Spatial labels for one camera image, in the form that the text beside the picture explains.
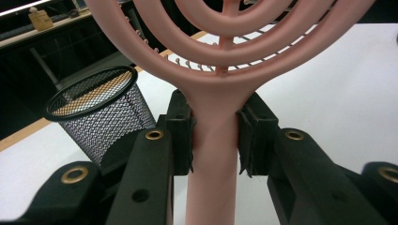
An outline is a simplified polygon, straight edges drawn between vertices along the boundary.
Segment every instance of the black plastic bracket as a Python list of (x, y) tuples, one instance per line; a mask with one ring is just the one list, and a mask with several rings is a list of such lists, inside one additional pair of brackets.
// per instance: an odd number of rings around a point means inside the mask
[(173, 137), (174, 175), (187, 175), (190, 170), (193, 172), (191, 137), (195, 124), (187, 100), (179, 90), (175, 90), (167, 114), (162, 115), (158, 122), (158, 127), (166, 127)]
[(166, 129), (138, 135), (106, 224), (173, 224), (173, 150)]
[(268, 188), (281, 224), (388, 224), (307, 133), (284, 128)]
[(278, 118), (256, 93), (237, 115), (240, 173), (246, 170), (250, 177), (268, 175), (273, 145), (279, 130)]

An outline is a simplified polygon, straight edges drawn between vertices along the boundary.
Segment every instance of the wire mesh basket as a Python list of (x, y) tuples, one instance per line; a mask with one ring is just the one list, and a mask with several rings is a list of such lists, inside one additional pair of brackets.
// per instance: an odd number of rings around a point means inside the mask
[(155, 126), (136, 80), (132, 67), (96, 72), (59, 91), (47, 103), (44, 117), (58, 122), (85, 154), (101, 165), (115, 141), (134, 130)]

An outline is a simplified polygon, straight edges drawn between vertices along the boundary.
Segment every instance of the pink plastic loop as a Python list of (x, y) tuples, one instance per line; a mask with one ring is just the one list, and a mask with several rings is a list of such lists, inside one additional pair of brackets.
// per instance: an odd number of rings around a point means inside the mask
[(322, 22), (288, 50), (251, 67), (231, 70), (230, 77), (263, 83), (312, 59), (340, 38), (375, 0), (339, 0)]
[(293, 25), (285, 22), (287, 25), (281, 26), (278, 32), (271, 33), (272, 35), (268, 35), (267, 38), (235, 45), (233, 49), (225, 53), (215, 46), (197, 42), (186, 36), (170, 20), (159, 1), (134, 0), (145, 24), (164, 46), (190, 61), (221, 68), (251, 63), (289, 45), (317, 22), (332, 2), (333, 0), (299, 0), (298, 13), (289, 17), (289, 22), (294, 23)]
[(176, 0), (176, 5), (185, 18), (199, 29), (229, 38), (247, 35), (272, 23), (291, 2), (292, 0), (259, 1), (233, 19), (209, 8), (203, 0)]

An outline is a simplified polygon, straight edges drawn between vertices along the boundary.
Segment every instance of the white table surface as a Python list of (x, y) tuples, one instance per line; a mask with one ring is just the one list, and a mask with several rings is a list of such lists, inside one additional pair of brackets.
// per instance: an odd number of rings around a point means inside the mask
[[(398, 164), (397, 35), (396, 23), (357, 24), (257, 93), (281, 128), (308, 132), (335, 163), (357, 173), (369, 161)], [(166, 113), (175, 88), (145, 72), (138, 85), (155, 118)], [(46, 179), (76, 160), (88, 158), (57, 124), (0, 152), (0, 220), (23, 214)], [(175, 224), (184, 224), (186, 181), (176, 179)], [(236, 224), (279, 224), (267, 178), (238, 178)]]

